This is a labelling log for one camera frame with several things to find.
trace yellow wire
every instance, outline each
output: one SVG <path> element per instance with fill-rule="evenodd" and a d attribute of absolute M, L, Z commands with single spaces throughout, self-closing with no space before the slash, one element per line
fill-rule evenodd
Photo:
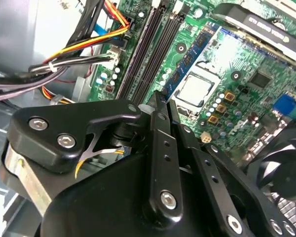
<path fill-rule="evenodd" d="M 106 1 L 109 5 L 109 7 L 111 8 L 111 11 L 115 14 L 115 16 L 118 18 L 118 20 L 120 21 L 120 23 L 122 24 L 122 26 L 126 26 L 125 22 L 122 20 L 122 18 L 120 17 L 120 15 L 114 10 L 114 8 L 112 7 L 112 3 L 110 1 Z"/>
<path fill-rule="evenodd" d="M 119 151 L 114 152 L 114 154 L 120 154 L 120 155 L 122 155 L 122 154 L 124 154 L 124 151 L 119 150 Z M 78 164 L 77 164 L 77 166 L 76 166 L 76 168 L 75 168 L 75 171 L 74 171 L 74 178 L 75 178 L 75 179 L 77 179 L 78 172 L 79 172 L 81 166 L 83 165 L 83 163 L 84 163 L 86 160 L 87 160 L 87 159 L 84 159 L 84 160 L 81 160 L 81 161 L 78 162 Z"/>
<path fill-rule="evenodd" d="M 113 31 L 111 33 L 108 33 L 108 34 L 106 34 L 104 36 L 99 36 L 99 37 L 96 37 L 95 39 L 89 39 L 89 40 L 87 40 L 85 42 L 81 42 L 81 43 L 75 44 L 73 46 L 70 46 L 70 47 L 67 47 L 67 48 L 62 49 L 62 50 L 58 51 L 57 53 L 54 53 L 50 58 L 54 58 L 58 54 L 68 52 L 68 51 L 70 51 L 72 49 L 75 49 L 75 48 L 79 48 L 80 46 L 84 46 L 85 44 L 93 43 L 93 42 L 96 42 L 96 41 L 101 41 L 101 40 L 104 40 L 104 39 L 106 39 L 108 37 L 118 36 L 120 34 L 125 33 L 127 30 L 128 30 L 128 26 L 126 28 Z"/>
<path fill-rule="evenodd" d="M 118 20 L 121 22 L 123 28 L 122 29 L 118 29 L 118 30 L 115 30 L 113 32 L 110 32 L 110 33 L 107 33 L 106 35 L 103 35 L 103 36 L 99 36 L 99 37 L 96 37 L 94 39 L 90 39 L 90 40 L 87 40 L 85 42 L 81 42 L 81 43 L 78 43 L 78 44 L 75 44 L 73 46 L 70 46 L 70 47 L 67 47 L 67 48 L 63 48 L 62 50 L 58 51 L 57 53 L 54 53 L 50 58 L 54 58 L 56 55 L 58 54 L 61 54 L 61 53 L 65 53 L 65 52 L 68 52 L 72 49 L 75 49 L 75 48 L 79 48 L 81 46 L 84 46 L 86 44 L 89 44 L 89 43 L 93 43 L 93 42 L 97 42 L 97 41 L 101 41 L 101 40 L 104 40 L 108 37 L 114 37 L 114 36 L 118 36 L 120 34 L 123 34 L 125 33 L 127 30 L 128 30 L 128 22 L 125 22 L 121 16 L 119 15 L 119 13 L 114 9 L 114 7 L 112 7 L 112 4 L 110 1 L 107 0 L 107 4 L 109 5 L 111 11 L 115 14 L 115 16 L 118 18 Z"/>
<path fill-rule="evenodd" d="M 52 97 L 46 93 L 46 92 L 48 92 L 48 91 L 47 91 L 47 89 L 45 88 L 45 86 L 43 86 L 43 90 L 42 90 L 42 92 L 43 92 L 44 96 L 45 96 L 47 99 L 49 99 L 49 100 L 52 99 Z M 65 101 L 65 100 L 61 100 L 60 102 L 63 103 L 63 104 L 70 104 L 69 102 L 67 102 L 67 101 Z"/>

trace screw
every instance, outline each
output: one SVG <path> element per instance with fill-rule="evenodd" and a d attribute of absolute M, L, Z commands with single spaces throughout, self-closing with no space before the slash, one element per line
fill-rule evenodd
<path fill-rule="evenodd" d="M 228 215 L 227 216 L 227 222 L 228 222 L 229 226 L 232 228 L 232 230 L 235 231 L 237 234 L 242 233 L 241 224 L 236 218 L 234 218 L 231 215 Z"/>
<path fill-rule="evenodd" d="M 47 129 L 48 123 L 41 118 L 33 118 L 29 121 L 29 126 L 34 130 L 43 131 Z"/>
<path fill-rule="evenodd" d="M 75 146 L 75 140 L 70 135 L 60 135 L 57 138 L 58 144 L 64 148 L 72 148 Z"/>
<path fill-rule="evenodd" d="M 158 117 L 161 118 L 162 120 L 166 120 L 167 119 L 162 113 L 158 113 Z"/>
<path fill-rule="evenodd" d="M 278 233 L 279 235 L 283 234 L 281 227 L 274 220 L 271 220 L 271 226 L 276 231 L 276 233 Z"/>
<path fill-rule="evenodd" d="M 128 105 L 128 108 L 129 108 L 131 111 L 133 111 L 133 112 L 136 112 L 136 111 L 137 111 L 137 109 L 135 108 L 135 106 L 133 106 L 133 105 L 131 105 L 131 104 Z"/>
<path fill-rule="evenodd" d="M 185 130 L 186 132 L 188 132 L 188 133 L 190 133 L 190 132 L 191 132 L 191 129 L 190 129 L 190 128 L 188 128 L 187 126 L 184 126 L 183 128 L 184 128 L 184 130 Z"/>
<path fill-rule="evenodd" d="M 161 201 L 166 208 L 173 210 L 177 206 L 177 201 L 174 196 L 169 192 L 161 193 Z"/>
<path fill-rule="evenodd" d="M 290 233 L 292 236 L 295 236 L 295 231 L 292 229 L 292 227 L 286 222 L 283 221 L 284 227 L 285 229 L 288 231 L 288 233 Z"/>
<path fill-rule="evenodd" d="M 211 148 L 215 153 L 218 153 L 218 149 L 215 146 L 211 145 Z"/>

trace cable tie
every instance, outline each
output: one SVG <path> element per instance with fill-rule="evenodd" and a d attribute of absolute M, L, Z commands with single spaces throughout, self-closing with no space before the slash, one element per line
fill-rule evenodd
<path fill-rule="evenodd" d="M 50 70 L 53 73 L 56 73 L 57 72 L 58 69 L 54 67 L 54 65 L 52 64 L 52 62 L 48 62 L 48 65 L 49 65 Z"/>
<path fill-rule="evenodd" d="M 58 94 L 50 100 L 49 105 L 58 105 L 58 103 L 64 98 L 63 95 Z"/>

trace connector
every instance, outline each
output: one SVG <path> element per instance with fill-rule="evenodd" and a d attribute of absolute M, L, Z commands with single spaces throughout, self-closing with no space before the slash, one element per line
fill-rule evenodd
<path fill-rule="evenodd" d="M 114 67 L 119 63 L 119 56 L 120 56 L 121 52 L 122 52 L 122 50 L 120 48 L 112 46 L 107 51 L 107 53 L 111 54 L 112 60 L 110 60 L 109 62 L 103 63 L 102 65 L 109 70 L 113 70 Z"/>
<path fill-rule="evenodd" d="M 212 140 L 212 136 L 208 132 L 204 131 L 201 134 L 201 141 L 202 142 L 209 143 L 209 142 L 211 142 L 211 140 Z"/>

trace wire bundle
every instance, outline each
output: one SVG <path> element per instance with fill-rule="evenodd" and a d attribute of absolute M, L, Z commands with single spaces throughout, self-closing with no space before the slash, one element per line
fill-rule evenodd
<path fill-rule="evenodd" d="M 121 26 L 103 36 L 91 38 L 102 9 L 110 14 L 110 18 L 119 21 Z M 42 87 L 60 77 L 69 67 L 110 61 L 111 55 L 109 54 L 88 57 L 82 57 L 80 54 L 85 48 L 97 44 L 109 43 L 119 46 L 121 41 L 114 37 L 125 33 L 128 28 L 127 20 L 109 0 L 87 0 L 80 21 L 65 48 L 53 54 L 42 64 L 30 66 L 27 73 L 21 73 L 10 78 L 0 78 L 0 90 L 10 90 L 0 92 L 0 101 Z M 54 97 L 54 94 L 48 93 L 45 87 L 42 88 L 42 92 L 48 99 Z M 61 102 L 71 103 L 72 101 L 63 99 Z"/>

